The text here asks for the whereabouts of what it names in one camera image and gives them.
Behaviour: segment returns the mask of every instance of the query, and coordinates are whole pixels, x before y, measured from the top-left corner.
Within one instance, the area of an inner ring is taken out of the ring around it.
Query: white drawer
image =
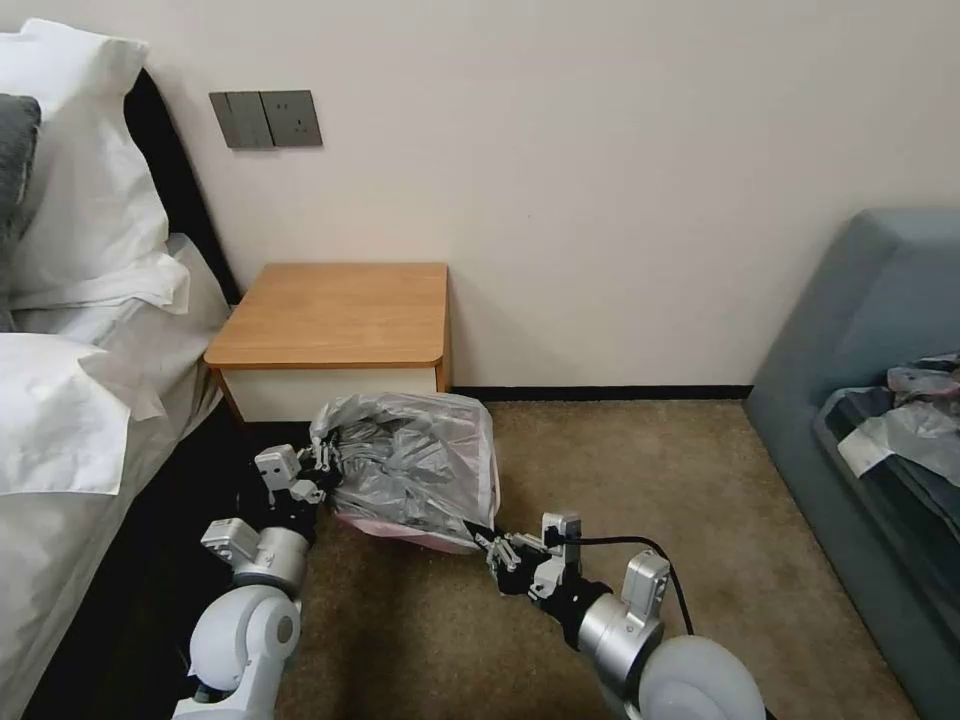
[[[437,391],[436,368],[223,370],[247,422],[310,421],[330,400],[356,393]]]

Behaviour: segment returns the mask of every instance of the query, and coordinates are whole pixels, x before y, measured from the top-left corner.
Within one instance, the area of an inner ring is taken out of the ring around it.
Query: black headboard
[[[146,70],[127,94],[123,114],[130,135],[150,166],[157,193],[170,220],[170,232],[187,235],[213,270],[227,302],[240,302],[237,281],[200,194],[193,168],[173,126],[167,106]]]

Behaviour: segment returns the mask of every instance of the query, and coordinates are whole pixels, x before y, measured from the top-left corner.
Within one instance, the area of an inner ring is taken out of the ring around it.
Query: beige carpet
[[[738,403],[491,410],[504,528],[573,509],[585,535],[657,539],[697,631],[746,663],[780,720],[915,717]],[[501,598],[478,556],[321,524],[279,720],[607,716],[559,626]],[[585,548],[584,574],[619,591],[634,552]],[[672,593],[665,616],[676,633]]]

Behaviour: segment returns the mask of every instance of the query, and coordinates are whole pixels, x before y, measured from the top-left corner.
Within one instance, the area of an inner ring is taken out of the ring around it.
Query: nightstand
[[[449,390],[447,266],[264,267],[204,359],[247,422],[313,420],[355,393]]]

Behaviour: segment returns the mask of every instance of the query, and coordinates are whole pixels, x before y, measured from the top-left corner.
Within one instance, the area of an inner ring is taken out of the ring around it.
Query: wall socket
[[[261,92],[267,124],[277,147],[323,145],[313,94],[309,90]]]
[[[210,93],[227,147],[322,147],[309,90]]]

